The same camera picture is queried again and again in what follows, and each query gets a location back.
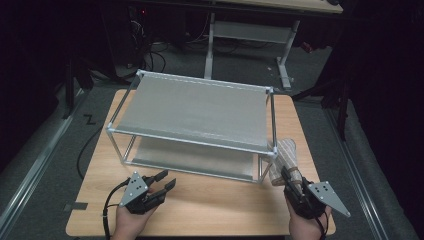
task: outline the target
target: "black cable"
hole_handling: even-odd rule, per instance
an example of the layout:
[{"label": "black cable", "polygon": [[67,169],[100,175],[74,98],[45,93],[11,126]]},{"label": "black cable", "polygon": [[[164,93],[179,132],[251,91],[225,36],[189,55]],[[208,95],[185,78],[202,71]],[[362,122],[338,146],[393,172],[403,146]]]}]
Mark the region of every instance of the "black cable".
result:
[{"label": "black cable", "polygon": [[159,54],[157,52],[150,52],[150,53],[151,54],[156,54],[157,56],[159,56],[160,58],[162,58],[163,66],[162,66],[162,70],[160,72],[163,73],[163,71],[165,70],[165,66],[166,66],[166,60],[165,60],[165,58],[161,54]]},{"label": "black cable", "polygon": [[144,67],[144,70],[146,70],[146,71],[152,71],[152,67],[150,67],[150,65],[147,63],[147,61],[144,61],[144,64],[146,65],[146,66]]},{"label": "black cable", "polygon": [[118,186],[116,186],[110,193],[109,193],[109,196],[107,197],[107,199],[106,199],[106,202],[105,202],[105,206],[103,207],[103,228],[104,228],[104,230],[105,230],[105,237],[106,237],[106,240],[110,240],[110,230],[109,230],[109,221],[108,221],[108,218],[107,218],[107,213],[108,213],[108,208],[110,207],[110,206],[114,206],[115,204],[113,204],[113,205],[109,205],[109,201],[110,201],[110,199],[112,198],[112,195],[116,192],[116,191],[118,191],[121,187],[124,187],[124,186],[126,186],[126,185],[128,185],[128,183],[130,182],[130,178],[127,178],[127,180],[125,180],[125,181],[123,181],[122,183],[120,183]]},{"label": "black cable", "polygon": [[149,56],[150,56],[150,62],[152,63],[152,67],[151,67],[150,71],[152,71],[152,72],[153,72],[153,69],[154,69],[154,62],[153,62],[152,51],[150,51],[150,52],[149,52]]},{"label": "black cable", "polygon": [[140,64],[140,69],[141,70],[146,70],[146,67],[147,67],[147,65],[146,65],[146,61],[141,61],[141,64]]},{"label": "black cable", "polygon": [[203,36],[203,34],[205,33],[205,31],[206,31],[206,27],[208,26],[208,22],[209,22],[209,15],[210,15],[210,13],[208,13],[208,14],[206,15],[205,25],[203,26],[202,32],[199,34],[199,36],[198,36],[197,38],[195,38],[194,40],[191,40],[191,41],[186,42],[186,44],[189,44],[189,43],[195,43],[195,42],[197,42],[197,41],[203,41],[203,40],[205,40],[205,39],[208,39],[208,37],[206,37],[206,38],[204,38],[204,39],[201,39],[201,37],[202,37],[202,36]]},{"label": "black cable", "polygon": [[[206,47],[208,47],[208,43],[205,42],[206,40],[208,40],[208,38],[201,39],[201,40],[198,40],[196,42],[186,43],[185,46],[190,48],[190,49],[195,49],[195,50],[205,49]],[[193,47],[192,45],[201,45],[201,47]]]},{"label": "black cable", "polygon": [[87,140],[87,142],[84,144],[84,146],[82,147],[80,153],[78,154],[78,158],[77,158],[77,170],[78,170],[78,175],[80,176],[80,178],[82,180],[84,180],[84,176],[81,173],[81,169],[80,169],[80,161],[81,161],[81,156],[82,153],[84,152],[84,150],[87,148],[88,144],[91,142],[91,140],[93,140],[93,138],[100,132],[100,130],[102,130],[103,127],[99,127],[99,129],[97,129],[97,131],[91,135],[91,137]]},{"label": "black cable", "polygon": [[[309,199],[305,198],[305,201],[308,204],[309,208],[312,209],[312,204],[309,202]],[[319,228],[321,230],[321,237],[319,238],[319,240],[324,240],[326,235],[327,235],[327,231],[328,231],[328,216],[327,216],[327,213],[325,212],[325,209],[324,209],[324,213],[325,213],[325,216],[327,217],[327,228],[326,229],[324,229],[324,226],[322,225],[322,223],[318,219],[318,217],[314,217],[315,221],[317,221]]]},{"label": "black cable", "polygon": [[216,47],[219,46],[214,46],[214,51],[219,52],[219,53],[233,53],[234,51],[236,51],[239,48],[239,43],[237,39],[231,39],[231,40],[225,40],[225,39],[221,39],[221,41],[217,41],[217,43],[221,44],[222,46],[233,46],[233,49],[229,50],[229,51],[220,51],[218,50]]}]

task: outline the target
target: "metal frame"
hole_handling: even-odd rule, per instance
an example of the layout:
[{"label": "metal frame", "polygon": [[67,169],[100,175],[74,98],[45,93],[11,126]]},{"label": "metal frame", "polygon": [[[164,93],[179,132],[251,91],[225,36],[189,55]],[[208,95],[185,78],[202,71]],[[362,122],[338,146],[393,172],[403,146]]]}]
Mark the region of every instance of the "metal frame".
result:
[{"label": "metal frame", "polygon": [[300,21],[295,20],[291,28],[259,26],[253,24],[239,24],[233,22],[215,21],[215,13],[211,13],[209,24],[209,43],[205,63],[205,79],[212,79],[213,69],[213,41],[215,37],[226,37],[235,39],[245,39],[253,41],[266,41],[284,44],[281,57],[277,57],[277,66],[280,73],[280,79],[284,90],[291,90],[290,78],[285,66],[287,57],[290,53],[294,38]]},{"label": "metal frame", "polygon": [[[130,93],[131,90],[133,90],[135,88],[135,86],[142,81],[142,78],[145,75],[148,74],[156,74],[156,75],[163,75],[163,76],[172,76],[169,74],[159,74],[159,73],[150,73],[150,72],[146,72],[146,71],[142,71],[139,70],[137,72],[137,76],[135,77],[135,79],[133,80],[132,84],[129,86],[129,88],[127,89],[127,91],[125,92],[121,102],[119,103],[116,111],[114,112],[109,124],[106,127],[106,133],[108,134],[111,143],[113,145],[113,147],[115,148],[115,151],[118,154],[118,157],[121,161],[122,164],[127,164],[127,165],[138,165],[138,166],[148,166],[148,167],[156,167],[156,168],[164,168],[161,166],[155,166],[155,165],[150,165],[150,164],[143,164],[140,163],[138,161],[135,161],[135,159],[130,160],[129,156],[130,156],[130,152],[134,147],[134,144],[136,142],[136,140],[138,138],[142,138],[142,137],[152,137],[152,136],[147,136],[145,134],[140,134],[140,133],[129,133],[129,132],[125,132],[125,131],[120,131],[119,129],[117,129],[116,127],[114,127],[114,125],[116,125],[116,119],[118,117],[118,115],[123,114],[121,113],[122,110],[122,106],[124,105],[124,103],[127,101],[127,97]],[[266,87],[266,94],[267,94],[267,98],[266,98],[266,105],[271,104],[270,106],[270,111],[271,111],[271,124],[272,124],[272,149],[270,149],[268,152],[249,152],[252,153],[252,155],[256,155],[257,154],[257,162],[258,162],[258,173],[257,173],[257,178],[256,176],[253,176],[254,174],[252,173],[252,179],[244,179],[244,178],[239,178],[239,177],[234,177],[234,176],[225,176],[225,175],[217,175],[217,174],[208,174],[205,172],[195,172],[195,171],[190,171],[190,170],[184,170],[184,169],[177,169],[177,168],[166,168],[166,169],[170,169],[170,170],[175,170],[175,171],[181,171],[181,172],[188,172],[188,173],[194,173],[194,174],[200,174],[200,175],[208,175],[208,176],[214,176],[214,177],[221,177],[221,178],[227,178],[227,179],[233,179],[233,180],[239,180],[239,181],[248,181],[248,182],[253,182],[253,183],[262,183],[263,179],[265,178],[270,164],[272,161],[269,161],[270,159],[275,159],[277,156],[277,134],[276,134],[276,122],[275,122],[275,109],[274,109],[274,91],[272,87]],[[118,146],[118,143],[114,137],[115,134],[125,134],[127,136],[130,136],[130,140],[128,141],[128,145],[126,147],[126,149],[124,151],[120,150],[120,147]],[[207,147],[220,147],[224,150],[231,150],[231,151],[239,151],[239,152],[247,152],[244,149],[234,149],[234,148],[227,148],[225,146],[209,146],[206,144]],[[267,166],[265,168],[263,168],[263,163],[266,162]]]}]

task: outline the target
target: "human hand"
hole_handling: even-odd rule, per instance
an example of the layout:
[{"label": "human hand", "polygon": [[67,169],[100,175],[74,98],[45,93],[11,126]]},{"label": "human hand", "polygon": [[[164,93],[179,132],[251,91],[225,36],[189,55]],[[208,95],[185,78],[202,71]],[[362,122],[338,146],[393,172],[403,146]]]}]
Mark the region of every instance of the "human hand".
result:
[{"label": "human hand", "polygon": [[158,207],[150,209],[143,215],[132,214],[126,207],[117,207],[116,227],[112,240],[134,240],[144,230],[150,216]]},{"label": "human hand", "polygon": [[[286,202],[290,213],[289,231],[293,240],[319,240],[321,238],[322,232],[317,221],[315,219],[306,219],[297,215],[287,198]],[[324,230],[328,227],[327,218],[329,218],[331,215],[331,208],[329,206],[325,207],[325,213],[327,215],[323,213],[318,218],[324,227]]]}]

